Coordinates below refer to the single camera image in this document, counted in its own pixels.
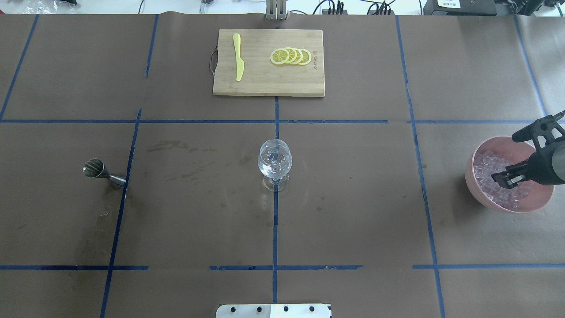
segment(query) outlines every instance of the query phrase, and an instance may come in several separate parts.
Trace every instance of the wine glass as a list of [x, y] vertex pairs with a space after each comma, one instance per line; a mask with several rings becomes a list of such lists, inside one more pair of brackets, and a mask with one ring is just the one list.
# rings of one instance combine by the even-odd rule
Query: wine glass
[[280, 139], [265, 141], [259, 150], [257, 163], [263, 173], [263, 185], [269, 191], [282, 191], [288, 185], [292, 156], [290, 148], [284, 141]]

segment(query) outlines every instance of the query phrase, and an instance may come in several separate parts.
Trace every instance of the wooden cutting board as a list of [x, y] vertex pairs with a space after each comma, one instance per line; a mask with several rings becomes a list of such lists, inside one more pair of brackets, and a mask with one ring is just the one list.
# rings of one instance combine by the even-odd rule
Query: wooden cutting board
[[[236, 81], [233, 34], [241, 35], [241, 58], [245, 69]], [[284, 47], [307, 49], [312, 61], [300, 65], [274, 65], [273, 50]], [[324, 40], [322, 30], [220, 29], [214, 95], [323, 97]]]

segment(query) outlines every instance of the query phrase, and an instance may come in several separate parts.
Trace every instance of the blue tape line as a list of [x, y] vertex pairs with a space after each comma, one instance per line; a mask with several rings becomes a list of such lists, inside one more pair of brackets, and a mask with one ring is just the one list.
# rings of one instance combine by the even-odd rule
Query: blue tape line
[[151, 56], [153, 55], [153, 44], [155, 43], [155, 34], [157, 33], [157, 22], [159, 21], [159, 15], [155, 15], [155, 22], [153, 23], [153, 35], [151, 35], [151, 45], [149, 46], [149, 55], [147, 56], [147, 68], [143, 77], [149, 75], [149, 67], [151, 66]]
[[419, 121], [415, 120], [416, 124], [531, 124], [535, 119], [531, 121]]
[[524, 46], [524, 41], [522, 40], [522, 32], [520, 31], [520, 25], [518, 24], [518, 17], [514, 15], [514, 24], [516, 25], [516, 32], [518, 33], [518, 41], [520, 42], [520, 48], [522, 49], [522, 55], [526, 61], [526, 66], [528, 67], [528, 72], [530, 73], [530, 78], [532, 79], [533, 89], [536, 92], [537, 101], [540, 103], [541, 113], [547, 116], [545, 111], [544, 102], [541, 100], [540, 90], [538, 89], [536, 78], [533, 76], [532, 66], [529, 62], [528, 54], [526, 53], [526, 48]]
[[10, 87], [8, 88], [8, 94], [6, 94], [6, 99], [4, 99], [4, 105], [2, 105], [2, 110], [0, 111], [0, 120], [4, 117], [4, 112], [6, 111], [6, 107], [8, 107], [8, 101], [10, 100], [10, 95], [12, 95], [12, 89], [16, 84], [16, 79], [18, 78], [18, 73], [20, 72], [21, 64], [24, 62], [25, 53], [28, 51], [29, 42], [32, 40], [33, 31], [37, 25], [37, 20], [39, 19], [39, 14], [36, 14], [35, 19], [33, 20], [32, 29], [29, 30], [28, 40], [25, 42], [24, 50], [21, 53], [20, 61], [18, 62], [18, 66], [16, 67], [16, 71], [14, 72], [14, 77], [12, 78], [12, 83], [10, 83]]
[[328, 120], [328, 119], [287, 119], [279, 121], [283, 124], [388, 124], [387, 120]]
[[137, 130], [140, 126], [141, 109], [137, 111], [136, 127], [133, 130], [132, 146], [129, 150], [128, 168], [125, 173], [125, 185], [121, 195], [120, 210], [118, 212], [118, 220], [116, 222], [116, 231], [114, 232], [114, 243], [112, 244], [112, 254], [110, 255], [110, 265], [108, 266], [108, 276], [106, 277], [106, 287], [104, 288], [104, 298], [102, 299], [102, 309], [100, 310], [100, 318], [104, 318], [106, 314], [106, 304], [108, 303], [108, 294], [110, 293], [110, 283], [112, 281], [112, 267], [116, 259], [116, 249], [118, 247], [118, 238], [120, 237], [120, 226], [124, 216], [125, 196], [128, 191], [129, 177], [132, 171], [133, 154], [136, 150]]
[[501, 268], [565, 268], [565, 264], [438, 264], [412, 265], [412, 269], [501, 269]]
[[275, 193], [273, 194], [273, 304], [279, 301], [277, 285], [279, 265], [279, 193], [277, 190], [278, 186], [275, 185]]
[[[0, 265], [0, 270], [108, 270], [99, 265]], [[149, 266], [114, 266], [113, 270], [149, 270]]]
[[[396, 18], [396, 31], [398, 33], [398, 46], [400, 48], [400, 57], [402, 61], [402, 71], [404, 75], [404, 83], [406, 86], [406, 98], [408, 99], [408, 105], [410, 107], [410, 125], [412, 126], [412, 134], [414, 136], [414, 147], [416, 150], [416, 160], [418, 162], [418, 173], [420, 175], [420, 185], [422, 188], [422, 196], [424, 197], [424, 207], [426, 218], [428, 222], [428, 237], [429, 237], [429, 245], [432, 250], [432, 260], [434, 265], [437, 265], [437, 256], [436, 256], [436, 245], [433, 239], [433, 229], [432, 229], [432, 218], [429, 214], [429, 205], [428, 205], [428, 194], [426, 192], [425, 187], [425, 180], [424, 180], [424, 169], [422, 168], [421, 156], [420, 156], [420, 145], [418, 144], [418, 133], [416, 132], [416, 123], [414, 117], [414, 108], [412, 107], [412, 97], [410, 96], [410, 90], [408, 89], [408, 71], [406, 69], [406, 59], [404, 56], [404, 47], [402, 45], [402, 34], [400, 31], [400, 20], [398, 15], [395, 16]], [[436, 289], [437, 289], [437, 299], [440, 305], [440, 315], [441, 318], [445, 318], [445, 307], [444, 307], [444, 297], [441, 291], [441, 281], [440, 281], [440, 271], [437, 268], [434, 268], [435, 278], [436, 278]]]
[[[210, 270], [274, 270], [272, 265], [222, 265], [210, 266]], [[358, 270], [363, 268], [363, 265], [277, 265], [276, 269], [279, 270]]]
[[275, 96], [275, 137], [279, 138], [279, 97]]
[[3, 119], [3, 123], [86, 123], [86, 124], [125, 124], [135, 123], [132, 119]]
[[273, 124], [273, 120], [261, 119], [143, 119], [140, 123], [215, 123], [215, 124]]

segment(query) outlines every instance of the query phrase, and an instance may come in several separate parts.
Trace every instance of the ice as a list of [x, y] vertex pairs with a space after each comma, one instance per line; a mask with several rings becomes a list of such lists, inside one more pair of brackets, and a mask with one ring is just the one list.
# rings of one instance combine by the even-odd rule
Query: ice
[[520, 199], [526, 197], [532, 190], [533, 181], [520, 182], [513, 189], [505, 189], [496, 183], [490, 176], [506, 170], [506, 166], [515, 164], [511, 154], [502, 156], [492, 151], [477, 153], [473, 161], [475, 178], [486, 196], [496, 204], [508, 210], [517, 210], [520, 207]]

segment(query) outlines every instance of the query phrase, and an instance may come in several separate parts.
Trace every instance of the knife handle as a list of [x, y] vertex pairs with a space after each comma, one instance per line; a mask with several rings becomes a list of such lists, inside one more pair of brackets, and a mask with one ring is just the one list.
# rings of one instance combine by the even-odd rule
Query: knife handle
[[233, 46], [236, 48], [236, 58], [240, 58], [241, 36], [239, 33], [233, 34]]

